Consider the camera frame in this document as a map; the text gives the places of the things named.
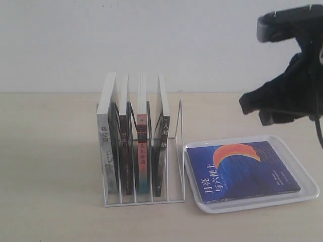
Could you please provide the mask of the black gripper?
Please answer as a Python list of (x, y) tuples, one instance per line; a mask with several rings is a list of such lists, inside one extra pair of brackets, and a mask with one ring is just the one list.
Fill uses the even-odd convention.
[(244, 93), (239, 104), (244, 115), (258, 111), (263, 126), (292, 123), (322, 117), (322, 65), (318, 76), (311, 69), (313, 59), (297, 53), (283, 73), (257, 89)]

